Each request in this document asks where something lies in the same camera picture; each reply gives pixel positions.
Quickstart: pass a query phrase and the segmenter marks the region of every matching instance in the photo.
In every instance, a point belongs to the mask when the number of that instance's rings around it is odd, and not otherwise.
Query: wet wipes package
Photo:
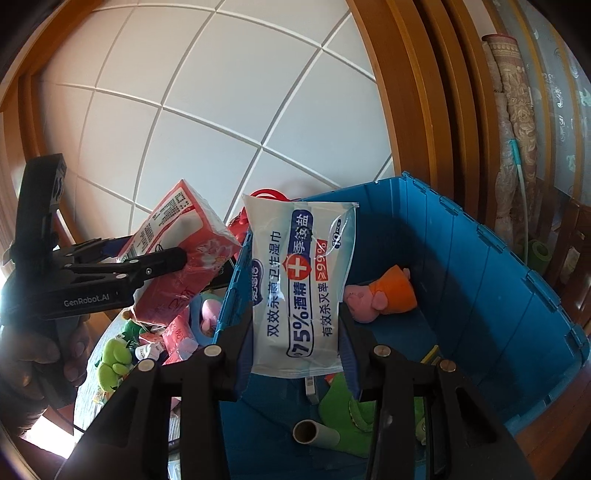
[[[342,371],[338,308],[357,204],[243,199],[252,230],[252,372],[301,378]]]

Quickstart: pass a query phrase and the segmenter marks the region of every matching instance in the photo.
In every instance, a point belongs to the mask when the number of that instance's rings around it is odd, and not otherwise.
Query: white cross
[[[296,278],[300,278],[300,272],[302,270],[306,270],[306,266],[305,265],[300,265],[300,257],[296,257],[295,258],[295,265],[292,265],[291,263],[289,265],[287,265],[287,268],[291,268],[292,270],[295,271],[295,277]]]

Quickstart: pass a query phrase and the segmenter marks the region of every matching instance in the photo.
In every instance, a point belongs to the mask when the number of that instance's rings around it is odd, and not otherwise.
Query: blue storage crate
[[[403,174],[307,200],[359,204],[348,284],[373,281],[394,264],[410,267],[419,308],[364,327],[415,361],[438,344],[511,433],[542,413],[587,360],[584,332],[545,281],[492,231],[422,181]],[[237,323],[249,302],[251,249],[248,236],[220,329]],[[241,400],[222,405],[232,477],[361,477],[364,460],[292,440],[291,428],[305,418],[317,419],[317,409],[301,380],[251,375]]]

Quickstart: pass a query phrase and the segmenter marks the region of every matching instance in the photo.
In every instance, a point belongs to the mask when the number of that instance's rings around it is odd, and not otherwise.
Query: wooden floor
[[[538,480],[552,480],[591,423],[591,362],[548,410],[517,436]]]

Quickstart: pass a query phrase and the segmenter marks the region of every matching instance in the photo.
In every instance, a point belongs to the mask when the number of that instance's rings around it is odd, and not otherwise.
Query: white tiled wall
[[[181,178],[228,221],[242,193],[394,175],[345,0],[108,0],[51,60],[41,98],[88,237],[135,231]]]

